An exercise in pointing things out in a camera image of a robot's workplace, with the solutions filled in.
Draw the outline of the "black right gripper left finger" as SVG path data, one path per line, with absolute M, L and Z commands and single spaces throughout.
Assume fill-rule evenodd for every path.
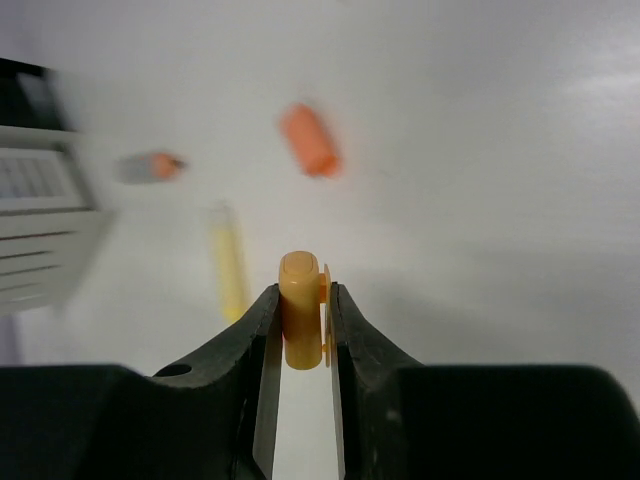
M 280 389 L 279 291 L 152 376 L 5 367 L 5 479 L 267 479 Z

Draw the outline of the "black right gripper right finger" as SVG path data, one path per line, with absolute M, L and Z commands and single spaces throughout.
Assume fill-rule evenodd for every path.
M 331 287 L 343 479 L 635 479 L 639 418 L 586 365 L 424 365 Z

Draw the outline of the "amber marker cap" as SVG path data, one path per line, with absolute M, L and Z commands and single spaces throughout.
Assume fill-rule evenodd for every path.
M 282 257 L 278 288 L 286 363 L 295 370 L 311 370 L 324 362 L 330 366 L 331 277 L 327 265 L 307 251 Z

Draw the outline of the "yellow marker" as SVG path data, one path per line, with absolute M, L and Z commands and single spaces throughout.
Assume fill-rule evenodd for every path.
M 209 210 L 209 237 L 221 311 L 233 324 L 246 313 L 249 293 L 241 232 L 228 203 L 218 202 Z

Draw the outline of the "white slotted organizer box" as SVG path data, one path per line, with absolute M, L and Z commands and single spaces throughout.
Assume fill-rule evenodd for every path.
M 1 129 L 1 312 L 65 303 L 113 221 L 73 150 L 73 133 Z

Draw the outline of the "orange-tipped clear marker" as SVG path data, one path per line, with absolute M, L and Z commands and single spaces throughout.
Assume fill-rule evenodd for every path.
M 117 178 L 128 185 L 167 182 L 177 178 L 187 167 L 179 157 L 166 152 L 150 152 L 116 162 Z

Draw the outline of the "orange marker cap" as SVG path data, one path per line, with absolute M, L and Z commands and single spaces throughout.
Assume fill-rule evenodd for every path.
M 308 104 L 289 105 L 278 120 L 279 131 L 300 170 L 310 177 L 334 178 L 342 158 L 329 129 Z

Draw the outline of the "black slotted organizer box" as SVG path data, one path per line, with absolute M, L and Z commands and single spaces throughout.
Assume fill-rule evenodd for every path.
M 54 73 L 42 66 L 1 59 L 1 125 L 74 132 L 53 89 Z

